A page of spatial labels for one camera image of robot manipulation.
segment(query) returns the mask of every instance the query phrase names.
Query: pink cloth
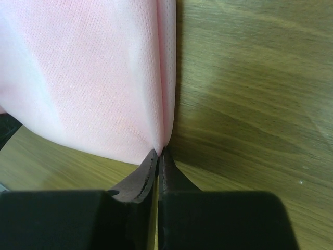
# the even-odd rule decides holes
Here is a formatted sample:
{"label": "pink cloth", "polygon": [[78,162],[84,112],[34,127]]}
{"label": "pink cloth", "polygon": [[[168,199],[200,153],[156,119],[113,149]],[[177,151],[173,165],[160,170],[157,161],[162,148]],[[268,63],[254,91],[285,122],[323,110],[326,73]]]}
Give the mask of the pink cloth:
{"label": "pink cloth", "polygon": [[175,52],[175,0],[0,0],[0,112],[139,164],[171,136]]}

